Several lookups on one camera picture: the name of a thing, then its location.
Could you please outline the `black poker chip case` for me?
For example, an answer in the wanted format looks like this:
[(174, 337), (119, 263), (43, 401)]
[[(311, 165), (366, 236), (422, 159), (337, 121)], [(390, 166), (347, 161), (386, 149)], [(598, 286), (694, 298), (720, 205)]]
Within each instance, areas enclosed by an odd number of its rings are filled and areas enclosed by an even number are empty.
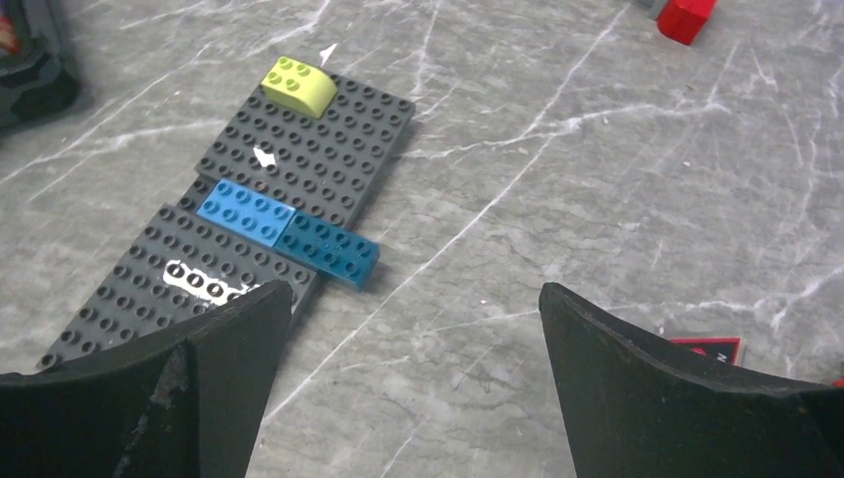
[(1, 3), (1, 127), (54, 117), (78, 98), (81, 78), (62, 1)]

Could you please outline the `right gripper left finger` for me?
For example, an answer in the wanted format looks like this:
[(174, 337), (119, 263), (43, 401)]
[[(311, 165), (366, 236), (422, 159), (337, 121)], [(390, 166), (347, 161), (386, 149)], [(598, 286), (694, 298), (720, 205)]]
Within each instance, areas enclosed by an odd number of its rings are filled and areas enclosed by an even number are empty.
[(244, 476), (291, 319), (291, 287), (271, 281), (115, 348), (3, 374), (2, 475)]

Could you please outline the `red triangular dealer button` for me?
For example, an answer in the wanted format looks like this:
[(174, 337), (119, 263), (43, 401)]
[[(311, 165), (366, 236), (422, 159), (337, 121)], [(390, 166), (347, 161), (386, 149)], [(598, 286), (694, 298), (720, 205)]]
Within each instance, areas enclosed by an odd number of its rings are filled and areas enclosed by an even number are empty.
[(742, 337), (680, 337), (670, 342), (720, 362), (736, 366), (742, 363)]

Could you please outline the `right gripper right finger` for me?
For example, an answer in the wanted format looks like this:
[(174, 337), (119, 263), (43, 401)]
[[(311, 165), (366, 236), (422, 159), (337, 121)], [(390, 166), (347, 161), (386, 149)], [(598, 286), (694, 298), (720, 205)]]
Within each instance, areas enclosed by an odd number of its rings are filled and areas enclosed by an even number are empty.
[(557, 283), (543, 333), (580, 477), (839, 477), (841, 388), (708, 358)]

